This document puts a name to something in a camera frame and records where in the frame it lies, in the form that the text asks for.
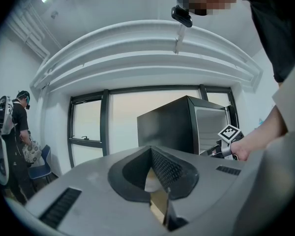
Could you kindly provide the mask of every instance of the backpack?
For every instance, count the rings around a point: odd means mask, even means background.
[[[13,102],[9,96],[3,96],[0,98],[0,135],[9,135],[13,123]]]

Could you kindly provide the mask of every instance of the blue chair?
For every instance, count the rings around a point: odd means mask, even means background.
[[[51,167],[48,163],[50,156],[50,147],[46,145],[41,152],[41,157],[44,159],[45,164],[37,167],[28,168],[30,179],[35,180],[41,177],[45,177],[47,183],[51,182],[49,176],[51,173]]]

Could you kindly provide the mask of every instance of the black vent grille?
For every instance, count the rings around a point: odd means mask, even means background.
[[[52,228],[57,228],[80,194],[80,190],[67,188],[40,217],[40,220]]]
[[[230,168],[230,167],[226,167],[226,166],[222,166],[222,165],[220,165],[216,169],[218,171],[222,171],[222,172],[232,174],[232,175],[236,175],[236,176],[238,176],[240,171],[241,171],[241,170],[238,170],[238,169],[234,169],[234,168]]]
[[[182,176],[182,166],[152,149],[152,168],[165,190]]]

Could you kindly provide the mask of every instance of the ceiling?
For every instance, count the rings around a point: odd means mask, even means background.
[[[31,0],[49,31],[62,47],[99,28],[126,21],[173,20],[176,0]],[[261,43],[251,19],[249,4],[238,0],[231,9],[216,15],[193,16],[194,26],[214,32],[254,56]]]

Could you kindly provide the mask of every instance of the black t-shirt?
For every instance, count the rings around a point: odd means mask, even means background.
[[[295,66],[295,0],[248,1],[274,78],[283,82]]]
[[[4,137],[6,141],[6,146],[7,146],[7,153],[15,153],[16,144],[21,151],[22,147],[24,146],[24,143],[21,142],[20,139],[20,131],[22,130],[28,130],[28,116],[26,113],[25,108],[17,102],[18,100],[15,99],[13,100],[13,123],[16,124],[15,129],[13,128],[11,130],[11,133],[7,136]]]

